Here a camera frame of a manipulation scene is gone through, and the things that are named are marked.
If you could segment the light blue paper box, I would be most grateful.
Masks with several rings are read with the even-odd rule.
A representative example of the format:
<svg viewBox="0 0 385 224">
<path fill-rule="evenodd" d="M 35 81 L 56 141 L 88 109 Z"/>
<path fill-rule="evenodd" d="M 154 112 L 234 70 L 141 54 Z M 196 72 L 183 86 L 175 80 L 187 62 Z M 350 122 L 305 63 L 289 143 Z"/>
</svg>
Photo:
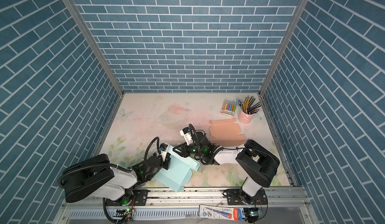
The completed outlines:
<svg viewBox="0 0 385 224">
<path fill-rule="evenodd" d="M 184 190 L 184 185 L 188 184 L 193 172 L 198 171 L 200 163 L 191 157 L 183 158 L 173 152 L 173 147 L 167 148 L 170 154 L 170 166 L 168 170 L 162 168 L 156 175 L 155 179 L 166 185 L 175 192 Z"/>
</svg>

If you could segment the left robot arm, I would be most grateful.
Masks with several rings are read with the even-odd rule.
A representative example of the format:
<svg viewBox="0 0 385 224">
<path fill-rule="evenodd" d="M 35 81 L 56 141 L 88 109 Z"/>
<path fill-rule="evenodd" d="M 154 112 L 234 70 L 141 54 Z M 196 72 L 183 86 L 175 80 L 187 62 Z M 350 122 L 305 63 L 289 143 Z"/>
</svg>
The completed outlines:
<svg viewBox="0 0 385 224">
<path fill-rule="evenodd" d="M 125 206 L 133 200 L 136 189 L 152 180 L 162 169 L 169 169 L 170 162 L 170 154 L 162 151 L 124 168 L 111 163 L 107 154 L 100 154 L 66 168 L 57 185 L 64 189 L 67 203 L 95 197 Z"/>
</svg>

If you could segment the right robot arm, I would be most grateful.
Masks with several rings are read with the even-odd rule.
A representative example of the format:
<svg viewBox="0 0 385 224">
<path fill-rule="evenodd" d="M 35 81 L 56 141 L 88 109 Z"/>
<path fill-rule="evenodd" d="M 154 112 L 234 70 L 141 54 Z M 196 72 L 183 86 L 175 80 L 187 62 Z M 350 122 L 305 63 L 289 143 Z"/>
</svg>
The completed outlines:
<svg viewBox="0 0 385 224">
<path fill-rule="evenodd" d="M 173 148 L 183 158 L 193 157 L 203 165 L 237 164 L 247 177 L 235 198 L 246 204 L 254 204 L 257 193 L 269 187 L 277 174 L 280 160 L 254 140 L 247 140 L 239 147 L 223 147 L 212 144 L 201 132 L 188 133 L 190 142 Z"/>
</svg>

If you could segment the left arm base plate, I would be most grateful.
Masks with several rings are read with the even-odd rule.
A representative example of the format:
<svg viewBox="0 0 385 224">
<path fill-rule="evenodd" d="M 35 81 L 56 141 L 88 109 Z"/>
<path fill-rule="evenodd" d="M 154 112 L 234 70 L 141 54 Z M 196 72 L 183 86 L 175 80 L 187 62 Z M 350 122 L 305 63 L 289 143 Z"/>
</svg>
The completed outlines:
<svg viewBox="0 0 385 224">
<path fill-rule="evenodd" d="M 148 197 L 148 190 L 138 189 L 138 190 L 133 190 L 129 193 L 124 194 L 122 197 L 120 197 L 116 201 L 107 199 L 105 202 L 105 205 L 109 207 L 112 207 L 112 206 L 115 206 L 115 207 L 140 206 L 141 207 L 146 205 L 147 197 Z"/>
</svg>

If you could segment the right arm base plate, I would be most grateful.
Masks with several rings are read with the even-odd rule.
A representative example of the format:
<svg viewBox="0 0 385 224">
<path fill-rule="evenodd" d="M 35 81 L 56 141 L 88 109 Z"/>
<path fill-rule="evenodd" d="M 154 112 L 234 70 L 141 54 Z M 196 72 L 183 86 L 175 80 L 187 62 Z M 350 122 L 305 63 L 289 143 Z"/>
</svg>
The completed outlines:
<svg viewBox="0 0 385 224">
<path fill-rule="evenodd" d="M 264 189 L 260 189 L 254 196 L 249 196 L 241 188 L 230 188 L 222 192 L 228 205 L 266 205 L 268 203 Z"/>
</svg>

